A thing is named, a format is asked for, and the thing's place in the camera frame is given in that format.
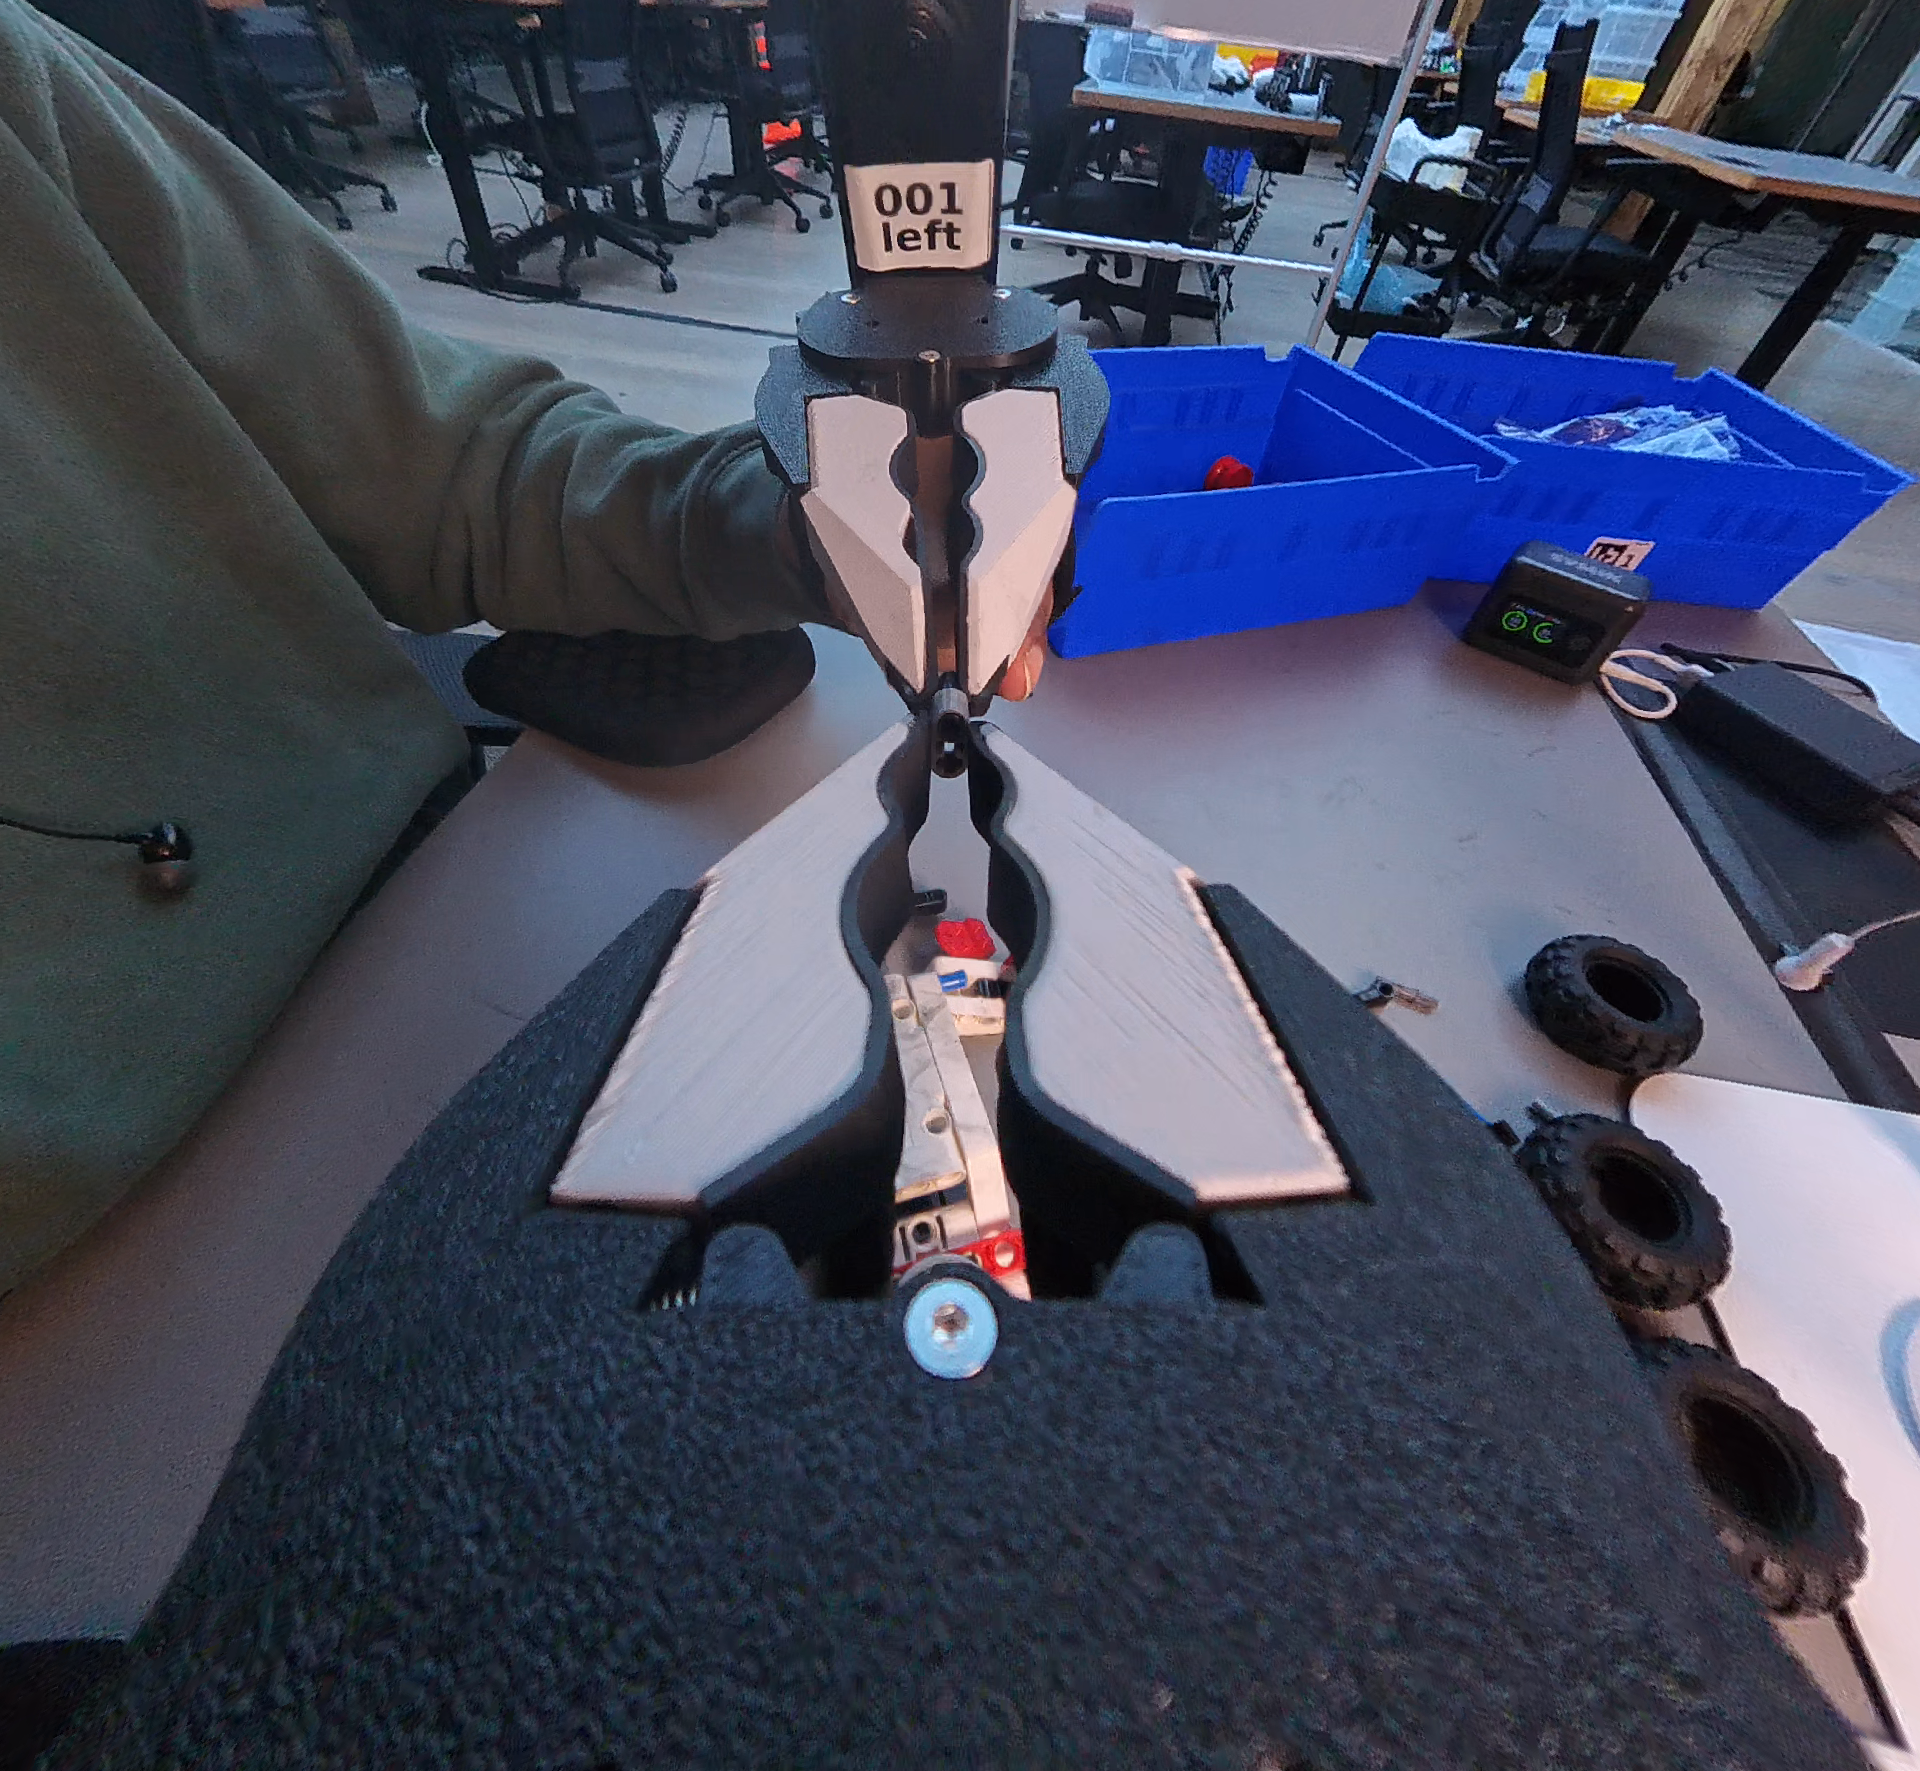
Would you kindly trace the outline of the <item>white booklet stand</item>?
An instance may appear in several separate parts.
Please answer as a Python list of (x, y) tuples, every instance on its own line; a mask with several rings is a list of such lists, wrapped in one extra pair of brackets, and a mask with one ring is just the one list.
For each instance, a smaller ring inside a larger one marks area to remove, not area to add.
[(1732, 1353), (1809, 1414), (1863, 1505), (1849, 1624), (1884, 1714), (1859, 1728), (1880, 1768), (1917, 1768), (1917, 1047), (1884, 1036), (1844, 970), (1809, 997), (1777, 992), (1777, 947), (1752, 953), (1734, 921), (1706, 948), (1671, 927), (1635, 939), (1710, 1024), (1631, 1112), (1728, 1214), (1715, 1317)]

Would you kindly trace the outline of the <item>person's green sweatshirt torso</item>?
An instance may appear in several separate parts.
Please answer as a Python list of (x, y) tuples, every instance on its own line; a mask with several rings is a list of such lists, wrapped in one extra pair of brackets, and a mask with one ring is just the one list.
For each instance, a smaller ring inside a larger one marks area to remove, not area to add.
[(244, 414), (312, 414), (325, 340), (404, 329), (229, 140), (4, 0), (4, 813), (169, 821), (181, 893), (4, 832), (4, 1292), (249, 1060), (463, 741)]

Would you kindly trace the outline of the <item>black earbud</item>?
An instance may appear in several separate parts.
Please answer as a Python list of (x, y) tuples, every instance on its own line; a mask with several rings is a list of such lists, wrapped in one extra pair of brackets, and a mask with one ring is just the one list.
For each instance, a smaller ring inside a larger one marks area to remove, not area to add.
[(161, 821), (136, 831), (88, 831), (40, 824), (18, 817), (2, 817), (2, 828), (27, 836), (72, 845), (127, 847), (136, 857), (136, 880), (142, 893), (157, 898), (181, 895), (193, 882), (193, 842), (183, 824)]

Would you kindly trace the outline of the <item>black office chair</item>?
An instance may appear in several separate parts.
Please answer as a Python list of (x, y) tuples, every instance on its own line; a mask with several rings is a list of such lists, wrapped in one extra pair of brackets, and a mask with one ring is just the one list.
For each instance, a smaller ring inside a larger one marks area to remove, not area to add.
[(1598, 29), (1590, 20), (1555, 30), (1527, 156), (1428, 153), (1404, 177), (1380, 175), (1327, 308), (1339, 343), (1445, 335), (1464, 301), (1496, 306), (1507, 340), (1548, 343), (1632, 290), (1646, 255), (1607, 235), (1604, 214), (1561, 222)]
[(732, 169), (697, 180), (697, 203), (716, 227), (732, 222), (732, 209), (758, 201), (779, 203), (811, 229), (806, 204), (831, 221), (831, 186), (819, 190), (778, 169), (796, 158), (805, 169), (831, 177), (829, 151), (815, 128), (817, 86), (806, 37), (808, 0), (770, 0), (755, 17), (730, 12), (725, 23), (732, 75), (725, 90)]
[(349, 131), (331, 115), (343, 91), (339, 72), (316, 23), (312, 0), (265, 0), (264, 8), (239, 8), (219, 20), (229, 56), (229, 87), (244, 118), (261, 164), (286, 190), (323, 201), (339, 229), (352, 229), (341, 190), (362, 186), (380, 191), (386, 212), (399, 201), (386, 183), (366, 172), (325, 159), (312, 140), (312, 125)]
[(554, 106), (542, 56), (533, 56), (533, 80), (515, 80), (523, 117), (500, 128), (500, 140), (533, 166), (542, 203), (541, 222), (510, 246), (557, 242), (566, 296), (575, 296), (572, 265), (604, 242), (654, 264), (659, 287), (673, 293), (659, 128), (636, 73), (638, 0), (564, 0), (561, 12), (567, 106)]

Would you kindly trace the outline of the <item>person's left forearm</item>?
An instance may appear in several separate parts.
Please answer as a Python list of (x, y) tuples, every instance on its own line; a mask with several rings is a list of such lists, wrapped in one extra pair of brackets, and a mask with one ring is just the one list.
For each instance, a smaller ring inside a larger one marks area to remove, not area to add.
[(362, 580), (401, 624), (737, 638), (832, 622), (755, 426), (677, 433), (466, 351)]

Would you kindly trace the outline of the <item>white brick toy truck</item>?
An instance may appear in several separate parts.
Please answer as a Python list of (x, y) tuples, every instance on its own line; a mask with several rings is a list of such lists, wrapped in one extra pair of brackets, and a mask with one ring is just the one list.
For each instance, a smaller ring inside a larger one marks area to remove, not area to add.
[(936, 955), (935, 924), (945, 919), (971, 917), (949, 912), (943, 889), (919, 889), (886, 962), (904, 1086), (894, 1275), (957, 1255), (1027, 1300), (1020, 1207), (995, 1133), (995, 1060), (1014, 968), (997, 942), (997, 964)]

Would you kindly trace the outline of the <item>black power adapter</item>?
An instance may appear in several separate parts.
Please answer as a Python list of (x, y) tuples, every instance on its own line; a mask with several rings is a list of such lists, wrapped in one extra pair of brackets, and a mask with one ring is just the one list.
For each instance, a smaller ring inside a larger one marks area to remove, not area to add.
[(1918, 817), (1918, 745), (1782, 666), (1694, 679), (1671, 723), (1813, 824)]

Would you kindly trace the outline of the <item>grey desk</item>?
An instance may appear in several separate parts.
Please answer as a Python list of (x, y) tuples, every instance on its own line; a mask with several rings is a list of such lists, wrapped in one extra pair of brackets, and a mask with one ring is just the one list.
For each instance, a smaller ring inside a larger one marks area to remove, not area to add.
[[(1567, 933), (1673, 968), (1694, 1070), (1838, 1097), (1638, 747), (1588, 688), (1468, 650), (1474, 600), (1059, 662), (995, 713), (1027, 750), (1262, 906), (1479, 1112), (1604, 1104), (1516, 982)], [(817, 632), (805, 698), (642, 774), (525, 736), (336, 934), (205, 1125), (4, 1301), (4, 1641), (121, 1637), (212, 1498), (288, 1327), (420, 1130), (659, 893), (897, 718)]]

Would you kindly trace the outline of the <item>black power bank with screen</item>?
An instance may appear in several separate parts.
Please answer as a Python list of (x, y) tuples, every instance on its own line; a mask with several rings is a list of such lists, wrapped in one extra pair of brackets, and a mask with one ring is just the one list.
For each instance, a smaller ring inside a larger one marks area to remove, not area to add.
[(1533, 540), (1497, 571), (1460, 636), (1524, 672), (1586, 684), (1638, 624), (1648, 598), (1638, 574)]

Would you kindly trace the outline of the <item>clear plastic bags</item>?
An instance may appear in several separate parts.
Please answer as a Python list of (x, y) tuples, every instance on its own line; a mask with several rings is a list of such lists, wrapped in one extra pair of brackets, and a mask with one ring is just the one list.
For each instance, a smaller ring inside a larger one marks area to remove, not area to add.
[(1741, 436), (1724, 414), (1684, 407), (1632, 403), (1602, 414), (1578, 414), (1531, 429), (1507, 419), (1494, 422), (1494, 436), (1623, 456), (1668, 456), (1684, 459), (1741, 462)]

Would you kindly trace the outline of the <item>stack of clear plastic boxes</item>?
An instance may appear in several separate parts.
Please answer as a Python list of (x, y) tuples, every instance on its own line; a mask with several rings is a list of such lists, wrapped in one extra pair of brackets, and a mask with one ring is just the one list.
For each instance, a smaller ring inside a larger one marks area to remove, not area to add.
[(1541, 0), (1516, 60), (1500, 80), (1500, 97), (1537, 104), (1558, 27), (1596, 23), (1581, 106), (1599, 115), (1632, 110), (1684, 6), (1685, 0)]

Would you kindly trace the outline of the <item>white paper sheet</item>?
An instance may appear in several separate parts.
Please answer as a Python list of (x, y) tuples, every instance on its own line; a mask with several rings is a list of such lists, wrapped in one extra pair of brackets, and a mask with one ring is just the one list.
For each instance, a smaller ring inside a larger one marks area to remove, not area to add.
[(1863, 679), (1873, 689), (1881, 715), (1893, 726), (1918, 739), (1917, 645), (1802, 619), (1796, 624), (1838, 672)]

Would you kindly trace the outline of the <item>black desk mat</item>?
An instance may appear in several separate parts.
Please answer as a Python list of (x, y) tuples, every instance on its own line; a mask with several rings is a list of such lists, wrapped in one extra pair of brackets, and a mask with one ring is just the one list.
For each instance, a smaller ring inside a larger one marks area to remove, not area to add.
[[(1917, 908), (1917, 864), (1885, 832), (1804, 824), (1663, 723), (1624, 716), (1626, 736), (1769, 968), (1829, 933)], [(1917, 1023), (1917, 939), (1877, 934), (1825, 985), (1788, 1001), (1844, 1097), (1917, 1112), (1917, 1077), (1890, 1028)]]

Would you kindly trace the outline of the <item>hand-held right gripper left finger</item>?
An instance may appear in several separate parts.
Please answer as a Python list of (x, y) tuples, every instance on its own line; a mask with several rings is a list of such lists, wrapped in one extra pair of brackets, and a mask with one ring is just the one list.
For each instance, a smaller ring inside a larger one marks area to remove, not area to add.
[(859, 749), (701, 880), (554, 1186), (557, 1205), (798, 1214), (819, 1164), (871, 1145), (889, 1030), (854, 893), (925, 781), (921, 726)]

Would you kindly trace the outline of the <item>black toy tyre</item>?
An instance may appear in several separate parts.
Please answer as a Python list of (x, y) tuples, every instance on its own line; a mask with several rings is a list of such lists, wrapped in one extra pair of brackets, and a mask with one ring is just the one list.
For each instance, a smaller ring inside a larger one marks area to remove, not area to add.
[(1561, 936), (1524, 968), (1537, 1026), (1571, 1058), (1628, 1077), (1687, 1063), (1706, 1020), (1658, 960), (1607, 936)]
[(1548, 1117), (1516, 1164), (1607, 1300), (1671, 1309), (1728, 1278), (1717, 1196), (1663, 1141), (1599, 1115)]
[(1800, 1618), (1842, 1607), (1867, 1569), (1863, 1511), (1813, 1421), (1706, 1346), (1643, 1338), (1636, 1357), (1731, 1566), (1765, 1610)]

